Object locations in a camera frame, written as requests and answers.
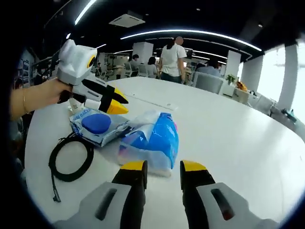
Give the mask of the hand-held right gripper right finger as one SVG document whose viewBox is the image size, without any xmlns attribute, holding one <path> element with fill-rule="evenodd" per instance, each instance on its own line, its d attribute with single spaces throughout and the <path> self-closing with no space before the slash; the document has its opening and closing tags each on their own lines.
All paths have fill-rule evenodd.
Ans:
<svg viewBox="0 0 305 229">
<path fill-rule="evenodd" d="M 272 219 L 252 213 L 246 199 L 217 183 L 207 168 L 197 162 L 180 162 L 183 205 L 191 229 L 276 229 Z"/>
</svg>

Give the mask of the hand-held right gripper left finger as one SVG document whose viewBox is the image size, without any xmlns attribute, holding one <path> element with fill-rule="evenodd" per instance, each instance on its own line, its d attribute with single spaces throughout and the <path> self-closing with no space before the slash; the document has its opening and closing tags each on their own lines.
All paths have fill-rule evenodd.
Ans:
<svg viewBox="0 0 305 229">
<path fill-rule="evenodd" d="M 56 229 L 139 229 L 145 205 L 147 161 L 120 167 L 112 182 L 88 194 L 76 214 L 55 222 Z"/>
</svg>

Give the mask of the person's left hand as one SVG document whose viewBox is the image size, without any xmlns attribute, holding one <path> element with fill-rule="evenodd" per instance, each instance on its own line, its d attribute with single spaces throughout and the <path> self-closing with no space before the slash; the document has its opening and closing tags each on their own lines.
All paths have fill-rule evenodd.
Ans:
<svg viewBox="0 0 305 229">
<path fill-rule="evenodd" d="M 50 83 L 49 99 L 51 104 L 60 104 L 66 102 L 71 95 L 72 86 L 65 84 L 60 80 L 52 79 Z"/>
</svg>

